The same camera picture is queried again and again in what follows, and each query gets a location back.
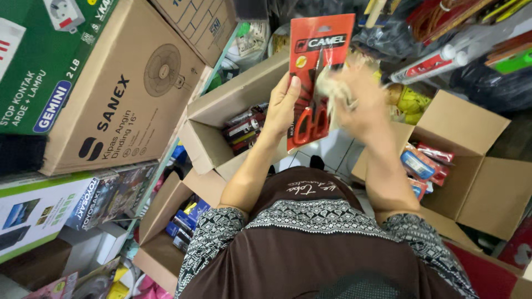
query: white tube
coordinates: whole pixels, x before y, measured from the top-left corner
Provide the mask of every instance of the white tube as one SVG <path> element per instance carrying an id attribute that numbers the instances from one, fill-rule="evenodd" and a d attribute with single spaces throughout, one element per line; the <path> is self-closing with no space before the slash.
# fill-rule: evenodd
<path id="1" fill-rule="evenodd" d="M 451 45 L 445 45 L 439 50 L 430 53 L 422 59 L 394 72 L 390 75 L 390 80 L 395 83 L 415 78 L 421 74 L 433 71 L 451 63 L 451 59 L 456 56 L 456 50 Z"/>
<path id="2" fill-rule="evenodd" d="M 463 67 L 464 65 L 466 65 L 468 63 L 469 63 L 469 60 L 468 60 L 467 54 L 465 52 L 463 52 L 463 51 L 462 52 L 458 52 L 456 57 L 453 59 L 452 63 L 447 64 L 447 65 L 445 65 L 445 66 L 443 66 L 441 68 L 435 69 L 434 71 L 430 71 L 430 72 L 421 74 L 421 75 L 419 75 L 417 77 L 401 81 L 400 83 L 404 84 L 404 85 L 412 84 L 414 82 L 417 82 L 417 81 L 420 81 L 420 80 L 424 80 L 424 79 L 427 79 L 427 78 L 430 78 L 430 77 L 434 77 L 434 76 L 436 76 L 438 74 L 441 74 L 441 73 L 444 73 L 444 72 L 448 72 L 448 71 L 457 69 L 459 67 Z"/>

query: fan illustration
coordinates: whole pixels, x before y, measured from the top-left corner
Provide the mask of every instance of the fan illustration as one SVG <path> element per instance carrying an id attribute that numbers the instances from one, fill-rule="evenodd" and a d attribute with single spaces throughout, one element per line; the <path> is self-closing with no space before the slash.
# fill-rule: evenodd
<path id="1" fill-rule="evenodd" d="M 85 18 L 74 0 L 44 0 L 46 10 L 57 31 L 78 32 L 78 26 Z"/>
<path id="2" fill-rule="evenodd" d="M 190 91 L 185 77 L 179 74 L 181 55 L 173 44 L 165 44 L 157 48 L 148 59 L 144 70 L 144 87 L 149 95 L 160 97 L 172 87 Z"/>

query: scissors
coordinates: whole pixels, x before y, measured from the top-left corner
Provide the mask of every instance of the scissors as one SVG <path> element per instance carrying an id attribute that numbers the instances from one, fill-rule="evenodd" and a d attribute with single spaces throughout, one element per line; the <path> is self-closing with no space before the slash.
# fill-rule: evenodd
<path id="1" fill-rule="evenodd" d="M 314 140 L 326 137 L 329 134 L 329 120 L 327 119 L 327 107 L 321 102 L 321 97 L 316 88 L 316 81 L 323 70 L 323 48 L 320 49 L 318 61 L 316 63 L 316 73 L 314 75 L 314 91 L 310 106 L 305 108 L 297 119 L 294 144 L 304 145 Z M 303 132 L 301 126 L 306 124 Z"/>

